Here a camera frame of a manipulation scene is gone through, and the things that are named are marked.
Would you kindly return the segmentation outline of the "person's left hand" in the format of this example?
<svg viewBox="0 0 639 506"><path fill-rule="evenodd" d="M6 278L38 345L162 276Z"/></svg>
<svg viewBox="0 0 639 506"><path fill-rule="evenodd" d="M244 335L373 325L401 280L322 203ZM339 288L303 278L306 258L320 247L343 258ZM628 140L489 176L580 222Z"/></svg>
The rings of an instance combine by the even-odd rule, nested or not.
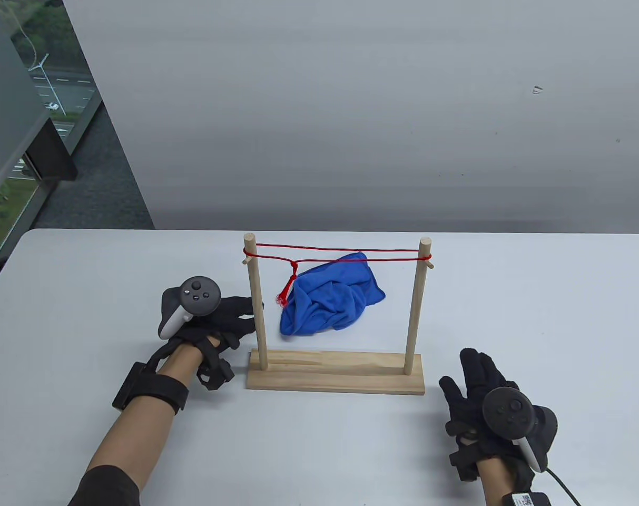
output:
<svg viewBox="0 0 639 506"><path fill-rule="evenodd" d="M252 298L232 296L221 299L210 314L194 316L169 341L197 347L203 354L203 368L214 369L222 352L238 349L242 338L254 331Z"/></svg>

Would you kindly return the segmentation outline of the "person's right hand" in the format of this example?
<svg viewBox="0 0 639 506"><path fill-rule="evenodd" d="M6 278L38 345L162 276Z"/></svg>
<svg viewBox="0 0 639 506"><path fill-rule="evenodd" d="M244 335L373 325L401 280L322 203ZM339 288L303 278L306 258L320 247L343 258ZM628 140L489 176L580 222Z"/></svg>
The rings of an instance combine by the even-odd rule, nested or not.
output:
<svg viewBox="0 0 639 506"><path fill-rule="evenodd" d="M485 353L465 348L459 357L467 394L462 394L451 377L444 376L439 380L449 406L450 420L445 424L445 431L456 439L458 447L449 456L451 465L457 469L461 481L469 482L479 477L478 462L498 458L512 475L515 492L529 491L534 472L519 448L490 429L483 415L483 402L490 391L502 386L517 388L517 384L507 381Z"/></svg>

